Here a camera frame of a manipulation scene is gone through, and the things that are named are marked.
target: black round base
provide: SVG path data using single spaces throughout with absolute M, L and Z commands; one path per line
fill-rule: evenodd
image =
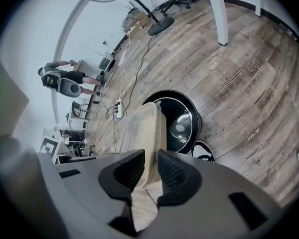
M 162 19 L 160 23 L 155 23 L 153 26 L 151 26 L 148 33 L 149 35 L 156 35 L 168 29 L 173 23 L 174 18 L 166 17 L 165 19 Z

